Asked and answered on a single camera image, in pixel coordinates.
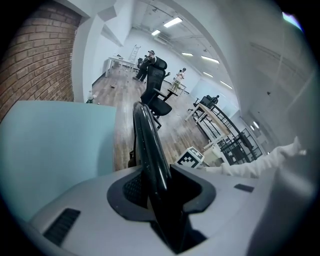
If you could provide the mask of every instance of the black seat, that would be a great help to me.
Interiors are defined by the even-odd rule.
[[[158,98],[158,96],[162,96],[164,99],[167,98],[167,95],[160,91],[166,75],[166,68],[167,63],[157,57],[155,63],[148,67],[146,89],[140,97],[141,102],[147,104],[156,116],[165,116],[172,110],[168,103]],[[154,120],[158,123],[158,128],[160,128],[161,124],[156,119]]]

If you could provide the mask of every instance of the black metal rack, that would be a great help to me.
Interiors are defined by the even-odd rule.
[[[218,143],[221,152],[224,154],[230,165],[250,163],[262,155],[257,143],[255,143],[255,145],[251,144],[252,140],[249,139],[251,135],[247,130],[246,132],[249,135],[244,131],[240,132],[235,124],[216,105],[214,105],[210,110],[230,132],[230,135],[228,135],[226,139],[223,139]],[[201,118],[200,122],[202,121],[204,121],[203,123],[215,138],[218,138],[217,134],[219,136],[221,135],[214,126],[213,121],[210,120],[207,115],[204,115],[204,117]]]

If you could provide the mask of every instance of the ceiling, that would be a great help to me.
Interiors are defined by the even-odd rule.
[[[180,17],[183,21],[171,27],[164,27],[168,21]],[[233,87],[225,66],[208,40],[183,16],[174,9],[156,0],[139,0],[135,6],[132,27],[151,34],[155,30],[161,31],[155,36],[155,40],[168,45],[168,47],[181,55],[184,60],[193,66],[206,78],[220,84],[224,81]],[[185,56],[181,53],[192,53],[193,56]],[[202,59],[201,56],[213,58],[220,63]]]

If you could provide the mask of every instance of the light blue panel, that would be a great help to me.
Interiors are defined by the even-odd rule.
[[[72,186],[114,171],[116,108],[18,101],[0,124],[0,189],[25,221]]]

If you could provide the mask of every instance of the standing person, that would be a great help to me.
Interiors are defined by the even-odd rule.
[[[172,85],[172,91],[176,92],[177,89],[179,88],[179,85],[181,83],[181,81],[183,79],[185,79],[185,76],[186,76],[186,68],[184,67],[182,70],[179,71],[178,74],[176,74],[176,78],[175,78],[175,81]]]
[[[147,76],[148,67],[150,64],[155,64],[156,62],[156,55],[153,50],[149,50],[149,56],[146,56],[143,60],[143,62],[140,65],[139,72],[136,76],[133,76],[132,79],[138,80],[140,79],[140,82],[143,82]]]

